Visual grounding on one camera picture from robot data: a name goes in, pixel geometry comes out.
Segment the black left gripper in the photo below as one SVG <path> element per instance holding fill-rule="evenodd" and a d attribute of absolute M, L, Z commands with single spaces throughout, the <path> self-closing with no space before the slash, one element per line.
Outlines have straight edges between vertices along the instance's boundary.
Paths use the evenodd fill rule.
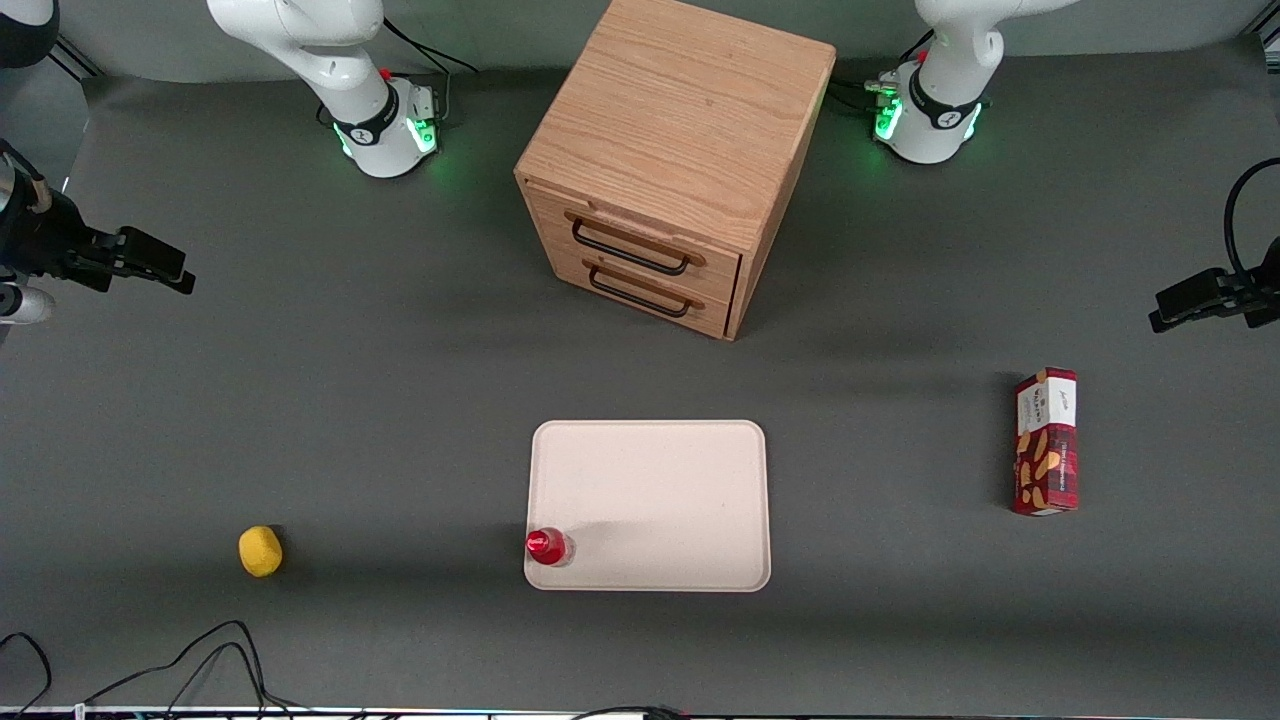
<path fill-rule="evenodd" d="M 1233 273 L 1222 268 L 1204 269 L 1157 292 L 1157 307 L 1148 315 L 1152 331 L 1161 334 L 1189 322 L 1239 314 L 1244 316 L 1251 329 L 1276 322 L 1279 237 L 1272 240 L 1258 266 L 1245 269 L 1236 241 L 1229 234 L 1228 260 Z"/>

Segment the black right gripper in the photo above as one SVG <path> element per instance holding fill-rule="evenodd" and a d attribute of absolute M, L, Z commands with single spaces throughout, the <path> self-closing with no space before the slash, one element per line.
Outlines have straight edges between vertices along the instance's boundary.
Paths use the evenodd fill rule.
<path fill-rule="evenodd" d="M 115 246 L 118 275 L 137 277 L 174 290 L 195 292 L 196 275 L 186 270 L 186 254 L 136 227 L 118 233 L 87 225 L 78 208 L 52 193 L 47 211 L 29 208 L 32 195 L 15 190 L 1 220 L 3 275 L 51 277 L 108 292 L 113 282 Z"/>

